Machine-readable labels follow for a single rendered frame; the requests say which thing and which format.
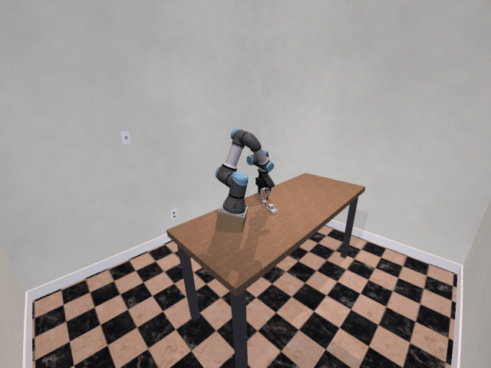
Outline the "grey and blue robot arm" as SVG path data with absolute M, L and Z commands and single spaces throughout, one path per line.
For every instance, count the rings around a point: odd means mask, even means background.
M 253 151 L 254 155 L 247 156 L 247 163 L 259 167 L 261 172 L 271 172 L 274 163 L 269 161 L 269 152 L 262 150 L 260 142 L 249 132 L 241 129 L 234 129 L 231 132 L 232 146 L 226 161 L 216 170 L 216 178 L 228 186 L 229 195 L 223 203 L 223 208 L 232 214 L 242 214 L 246 210 L 245 193 L 248 184 L 248 176 L 242 172 L 236 172 L 237 162 L 245 146 Z M 261 175 L 268 188 L 274 187 L 268 173 Z

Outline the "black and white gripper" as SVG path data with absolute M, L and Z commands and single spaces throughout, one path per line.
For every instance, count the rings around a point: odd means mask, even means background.
M 259 169 L 258 169 L 259 171 Z M 268 171 L 266 172 L 261 172 L 259 171 L 259 176 L 255 178 L 255 184 L 258 186 L 258 194 L 259 194 L 259 198 L 260 198 L 260 201 L 262 201 L 262 193 L 263 193 L 263 189 L 262 188 L 265 188 L 265 193 L 267 195 L 267 200 L 269 199 L 269 195 L 270 195 L 270 192 L 271 192 L 271 189 L 272 188 L 268 188 L 267 185 L 265 184 L 263 178 L 261 177 L 261 175 L 263 173 L 268 173 Z

